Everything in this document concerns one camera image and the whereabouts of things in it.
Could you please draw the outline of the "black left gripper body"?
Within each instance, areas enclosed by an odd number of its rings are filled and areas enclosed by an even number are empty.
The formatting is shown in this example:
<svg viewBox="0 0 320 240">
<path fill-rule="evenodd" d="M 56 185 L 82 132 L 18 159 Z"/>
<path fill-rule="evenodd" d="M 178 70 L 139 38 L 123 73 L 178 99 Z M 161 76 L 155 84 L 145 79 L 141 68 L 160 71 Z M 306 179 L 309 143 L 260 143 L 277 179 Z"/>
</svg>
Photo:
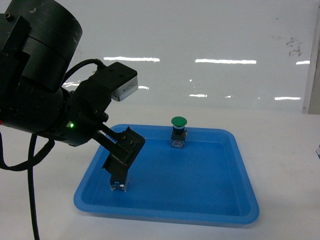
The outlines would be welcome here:
<svg viewBox="0 0 320 240">
<path fill-rule="evenodd" d="M 62 110 L 47 137 L 74 147 L 87 143 L 108 120 L 105 110 L 117 88 L 116 77 L 94 74 L 73 92 L 63 89 Z"/>
</svg>

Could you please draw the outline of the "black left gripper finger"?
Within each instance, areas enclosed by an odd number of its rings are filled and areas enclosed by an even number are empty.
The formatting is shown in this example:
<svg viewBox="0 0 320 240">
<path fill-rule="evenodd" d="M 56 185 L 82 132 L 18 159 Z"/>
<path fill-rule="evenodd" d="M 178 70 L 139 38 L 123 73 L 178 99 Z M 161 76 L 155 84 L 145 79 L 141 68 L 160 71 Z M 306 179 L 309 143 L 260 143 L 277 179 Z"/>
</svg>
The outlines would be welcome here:
<svg viewBox="0 0 320 240">
<path fill-rule="evenodd" d="M 124 178 L 130 168 L 130 158 L 132 151 L 126 149 L 121 142 L 115 144 L 117 150 L 110 152 L 107 156 L 102 169 L 110 173 L 115 179 Z"/>
<path fill-rule="evenodd" d="M 109 153 L 116 151 L 118 148 L 116 143 L 121 142 L 126 149 L 132 151 L 130 165 L 133 164 L 146 142 L 143 136 L 133 131 L 130 127 L 127 127 L 122 132 L 114 132 L 105 125 L 102 126 L 101 132 L 98 131 L 93 135 L 93 139 L 108 150 Z"/>
</svg>

